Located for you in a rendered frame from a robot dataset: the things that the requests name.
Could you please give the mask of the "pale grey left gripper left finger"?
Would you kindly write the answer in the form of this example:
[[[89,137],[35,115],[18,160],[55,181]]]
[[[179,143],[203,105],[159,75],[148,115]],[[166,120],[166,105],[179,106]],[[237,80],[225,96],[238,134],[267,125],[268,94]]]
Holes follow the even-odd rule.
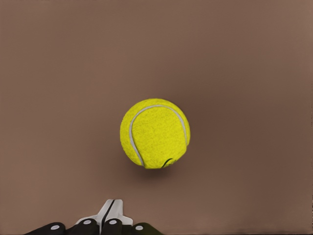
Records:
[[[79,219],[66,230],[66,235],[100,235],[113,204],[113,199],[107,200],[98,214]]]

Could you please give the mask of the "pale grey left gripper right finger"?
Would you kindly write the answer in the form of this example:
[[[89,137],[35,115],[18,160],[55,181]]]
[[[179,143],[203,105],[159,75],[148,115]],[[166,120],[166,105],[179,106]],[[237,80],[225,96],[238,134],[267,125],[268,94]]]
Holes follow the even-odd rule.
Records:
[[[100,210],[100,235],[131,235],[133,220],[123,214],[123,201],[109,199]]]

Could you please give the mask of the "yellow tennis ball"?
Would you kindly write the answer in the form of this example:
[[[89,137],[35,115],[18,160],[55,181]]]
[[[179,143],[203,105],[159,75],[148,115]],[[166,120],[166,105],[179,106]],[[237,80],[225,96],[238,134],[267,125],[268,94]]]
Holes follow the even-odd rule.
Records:
[[[178,161],[187,151],[190,138],[190,125],[183,111],[160,98],[136,103],[120,125],[125,154],[145,169],[161,169]]]

